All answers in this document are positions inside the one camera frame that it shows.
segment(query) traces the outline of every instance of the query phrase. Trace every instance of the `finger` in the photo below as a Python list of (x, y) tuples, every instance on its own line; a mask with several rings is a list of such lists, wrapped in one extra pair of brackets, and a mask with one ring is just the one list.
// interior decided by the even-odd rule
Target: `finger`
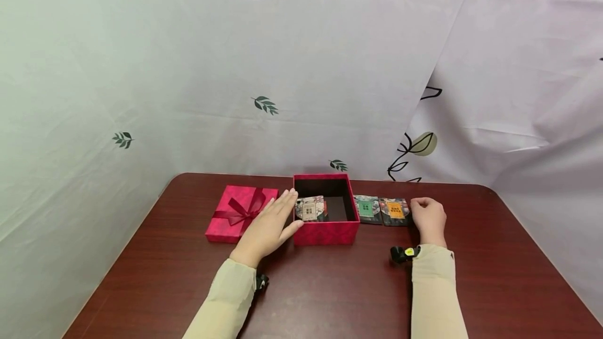
[(283, 200), (286, 199), (286, 197), (289, 195), (289, 190), (285, 190), (283, 191), (283, 193), (281, 194), (281, 196), (279, 196), (277, 198), (277, 200), (275, 200), (272, 205), (270, 205), (270, 210), (266, 211), (266, 213), (274, 213), (274, 212), (278, 212), (278, 208), (280, 207), (280, 205), (282, 204)]
[(286, 218), (289, 216), (291, 209), (293, 209), (293, 206), (295, 205), (295, 202), (297, 201), (297, 196), (298, 193), (297, 191), (295, 191), (294, 189), (291, 189), (291, 192), (289, 193), (289, 196), (283, 201), (283, 205), (278, 209), (278, 216), (282, 216), (283, 220), (286, 220)]
[(258, 216), (263, 215), (265, 212), (267, 212), (267, 210), (270, 209), (270, 207), (272, 207), (272, 204), (274, 203), (274, 198), (271, 198), (267, 204), (264, 206), (264, 208), (262, 209), (262, 212), (259, 213)]
[(427, 207), (428, 205), (431, 204), (436, 204), (438, 203), (437, 200), (432, 199), (432, 198), (428, 198), (428, 197), (424, 197), (424, 198), (415, 198), (413, 199), (414, 201), (417, 201), (420, 205), (422, 205), (422, 207)]
[(293, 223), (287, 225), (285, 229), (281, 232), (281, 236), (278, 238), (278, 241), (282, 244), (286, 240), (288, 240), (298, 229), (303, 226), (303, 221), (301, 220), (293, 220)]
[(413, 212), (418, 212), (418, 211), (420, 211), (422, 208), (423, 208), (423, 207), (422, 207), (422, 205), (421, 205), (420, 201), (419, 201), (417, 198), (415, 198), (415, 199), (411, 199), (411, 210), (412, 210)]
[(285, 204), (285, 202), (289, 200), (291, 193), (294, 191), (294, 189), (285, 190), (283, 194), (274, 202), (274, 205), (271, 209), (271, 213), (278, 214), (281, 211), (283, 204)]

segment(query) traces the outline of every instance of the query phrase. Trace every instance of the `red ribbon bow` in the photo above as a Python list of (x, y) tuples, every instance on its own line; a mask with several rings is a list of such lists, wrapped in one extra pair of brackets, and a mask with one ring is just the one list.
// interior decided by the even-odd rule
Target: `red ribbon bow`
[(235, 198), (230, 198), (228, 205), (230, 205), (230, 207), (235, 211), (215, 211), (214, 217), (228, 219), (228, 223), (230, 225), (235, 225), (243, 221), (241, 233), (245, 232), (245, 229), (247, 229), (249, 224), (251, 224), (251, 221), (253, 221), (253, 219), (259, 215), (264, 202), (266, 202), (266, 195), (264, 195), (262, 190), (262, 188), (255, 189), (253, 197), (251, 197), (249, 209), (243, 208), (243, 206)]

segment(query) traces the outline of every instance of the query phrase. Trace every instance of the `right hand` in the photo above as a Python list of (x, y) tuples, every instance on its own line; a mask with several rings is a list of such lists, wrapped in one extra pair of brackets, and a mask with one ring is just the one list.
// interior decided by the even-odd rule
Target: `right hand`
[(421, 233), (421, 244), (433, 244), (446, 247), (444, 227), (446, 213), (444, 206), (431, 198), (411, 200), (412, 219)]

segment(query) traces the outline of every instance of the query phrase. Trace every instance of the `white backdrop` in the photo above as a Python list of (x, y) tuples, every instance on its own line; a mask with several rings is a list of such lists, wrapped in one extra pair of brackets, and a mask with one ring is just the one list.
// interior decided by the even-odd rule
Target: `white backdrop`
[(1, 338), (60, 337), (178, 173), (382, 179), (462, 1), (1, 0)]
[(602, 30), (603, 0), (465, 0), (407, 130), (437, 147), (392, 173), (491, 187), (599, 322)]
[(602, 3), (1, 0), (0, 337), (60, 337), (172, 176), (332, 167), (493, 188), (602, 321)]

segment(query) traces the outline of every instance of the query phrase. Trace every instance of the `open red box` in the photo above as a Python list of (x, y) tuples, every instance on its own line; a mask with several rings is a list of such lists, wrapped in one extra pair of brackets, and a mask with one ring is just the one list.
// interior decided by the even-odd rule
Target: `open red box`
[[(329, 221), (305, 223), (293, 235), (295, 245), (350, 245), (356, 239), (360, 217), (348, 175), (294, 175), (293, 187), (300, 198), (325, 197)], [(299, 220), (295, 213), (293, 219)]]

